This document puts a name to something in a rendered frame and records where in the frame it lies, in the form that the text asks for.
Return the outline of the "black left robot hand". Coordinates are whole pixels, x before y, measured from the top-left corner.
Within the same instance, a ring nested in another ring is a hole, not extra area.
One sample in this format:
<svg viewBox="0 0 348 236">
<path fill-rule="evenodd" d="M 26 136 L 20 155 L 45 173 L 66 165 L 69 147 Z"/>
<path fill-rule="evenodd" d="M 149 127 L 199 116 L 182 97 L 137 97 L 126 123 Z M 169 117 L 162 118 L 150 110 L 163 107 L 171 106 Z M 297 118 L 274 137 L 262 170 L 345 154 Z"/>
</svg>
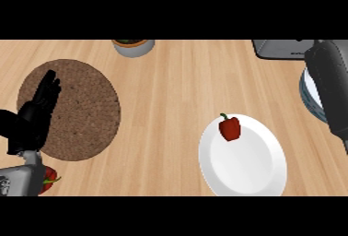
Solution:
<svg viewBox="0 0 348 236">
<path fill-rule="evenodd" d="M 48 70 L 32 99 L 25 102 L 19 111 L 13 113 L 0 109 L 0 136 L 8 140 L 8 155 L 42 148 L 59 94 L 60 80 L 56 72 Z"/>
</svg>

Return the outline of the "white oval plate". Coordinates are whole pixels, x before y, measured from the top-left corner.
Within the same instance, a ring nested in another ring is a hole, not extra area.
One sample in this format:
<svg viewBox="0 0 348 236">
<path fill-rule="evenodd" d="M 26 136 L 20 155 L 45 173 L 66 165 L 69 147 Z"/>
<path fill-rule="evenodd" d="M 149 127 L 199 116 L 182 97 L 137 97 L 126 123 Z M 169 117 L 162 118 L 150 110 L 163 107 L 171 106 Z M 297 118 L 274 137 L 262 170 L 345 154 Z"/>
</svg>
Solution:
<svg viewBox="0 0 348 236">
<path fill-rule="evenodd" d="M 271 130 L 252 117 L 230 113 L 240 137 L 227 141 L 218 131 L 222 117 L 208 124 L 199 144 L 203 179 L 215 195 L 278 196 L 287 183 L 287 161 Z"/>
</svg>

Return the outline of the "blue and white bowl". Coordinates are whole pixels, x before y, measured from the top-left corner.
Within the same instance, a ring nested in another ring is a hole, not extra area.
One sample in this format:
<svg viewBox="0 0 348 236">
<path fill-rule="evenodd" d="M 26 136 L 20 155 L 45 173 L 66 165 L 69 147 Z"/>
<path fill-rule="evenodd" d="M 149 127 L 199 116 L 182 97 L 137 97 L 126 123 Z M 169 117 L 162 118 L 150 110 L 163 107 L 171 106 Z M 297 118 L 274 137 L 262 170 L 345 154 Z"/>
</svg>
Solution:
<svg viewBox="0 0 348 236">
<path fill-rule="evenodd" d="M 318 96 L 314 80 L 308 74 L 306 69 L 303 69 L 299 79 L 299 93 L 303 106 L 306 107 L 308 111 L 323 122 L 326 122 L 326 116 L 321 107 L 321 99 Z"/>
</svg>

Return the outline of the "round brown woven placemat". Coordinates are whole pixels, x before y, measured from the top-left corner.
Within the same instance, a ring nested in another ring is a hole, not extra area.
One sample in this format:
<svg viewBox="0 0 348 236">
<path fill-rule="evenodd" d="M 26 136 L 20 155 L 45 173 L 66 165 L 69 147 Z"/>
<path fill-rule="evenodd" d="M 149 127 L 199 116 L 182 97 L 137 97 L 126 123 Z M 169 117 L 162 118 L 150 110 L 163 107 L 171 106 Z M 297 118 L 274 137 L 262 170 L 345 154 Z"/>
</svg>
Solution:
<svg viewBox="0 0 348 236">
<path fill-rule="evenodd" d="M 32 98 L 47 70 L 56 72 L 60 80 L 60 95 L 42 153 L 59 160 L 85 160 L 104 150 L 116 135 L 121 106 L 113 85 L 101 72 L 81 61 L 48 61 L 25 78 L 16 109 Z"/>
</svg>

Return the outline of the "large red bell pepper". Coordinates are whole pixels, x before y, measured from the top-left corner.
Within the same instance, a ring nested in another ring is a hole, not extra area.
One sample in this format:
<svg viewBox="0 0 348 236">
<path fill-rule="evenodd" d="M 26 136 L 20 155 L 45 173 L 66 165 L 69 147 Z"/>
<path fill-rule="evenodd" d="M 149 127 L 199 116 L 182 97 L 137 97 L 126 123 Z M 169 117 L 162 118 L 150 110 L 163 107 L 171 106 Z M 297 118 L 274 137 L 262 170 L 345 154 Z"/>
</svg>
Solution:
<svg viewBox="0 0 348 236">
<path fill-rule="evenodd" d="M 57 172 L 53 168 L 48 166 L 44 167 L 44 177 L 42 177 L 42 188 L 41 188 L 41 194 L 50 189 L 53 186 L 53 183 L 60 179 L 60 176 L 57 175 Z"/>
</svg>

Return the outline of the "grey pot with orange rim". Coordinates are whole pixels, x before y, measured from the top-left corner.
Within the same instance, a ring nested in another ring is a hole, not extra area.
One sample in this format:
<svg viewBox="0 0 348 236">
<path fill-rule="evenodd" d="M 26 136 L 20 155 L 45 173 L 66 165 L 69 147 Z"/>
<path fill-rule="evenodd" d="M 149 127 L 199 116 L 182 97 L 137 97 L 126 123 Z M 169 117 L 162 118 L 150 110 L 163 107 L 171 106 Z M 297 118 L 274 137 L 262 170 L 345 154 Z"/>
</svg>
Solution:
<svg viewBox="0 0 348 236">
<path fill-rule="evenodd" d="M 112 40 L 112 43 L 118 53 L 128 58 L 135 58 L 143 56 L 150 52 L 154 46 L 154 40 L 143 40 L 135 44 L 122 44 L 115 40 Z"/>
</svg>

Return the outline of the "small red bell pepper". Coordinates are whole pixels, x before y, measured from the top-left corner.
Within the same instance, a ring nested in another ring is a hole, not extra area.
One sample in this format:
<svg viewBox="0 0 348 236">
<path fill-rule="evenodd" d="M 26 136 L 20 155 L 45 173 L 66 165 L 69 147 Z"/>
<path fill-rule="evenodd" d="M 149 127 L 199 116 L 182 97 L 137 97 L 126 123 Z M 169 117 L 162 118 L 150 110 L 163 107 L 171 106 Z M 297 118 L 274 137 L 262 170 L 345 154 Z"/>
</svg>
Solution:
<svg viewBox="0 0 348 236">
<path fill-rule="evenodd" d="M 236 117 L 228 118 L 225 113 L 222 113 L 219 116 L 222 117 L 222 121 L 218 123 L 219 134 L 227 141 L 233 141 L 240 137 L 239 120 Z"/>
</svg>

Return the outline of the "grey appliance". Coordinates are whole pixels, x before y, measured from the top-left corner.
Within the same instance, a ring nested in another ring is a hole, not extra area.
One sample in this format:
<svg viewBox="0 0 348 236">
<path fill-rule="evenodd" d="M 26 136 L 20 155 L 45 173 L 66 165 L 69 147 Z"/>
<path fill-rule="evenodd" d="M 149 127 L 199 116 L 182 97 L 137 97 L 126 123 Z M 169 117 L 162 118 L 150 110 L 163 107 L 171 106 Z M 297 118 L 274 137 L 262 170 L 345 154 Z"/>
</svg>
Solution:
<svg viewBox="0 0 348 236">
<path fill-rule="evenodd" d="M 303 60 L 312 40 L 252 40 L 255 56 L 267 60 Z"/>
</svg>

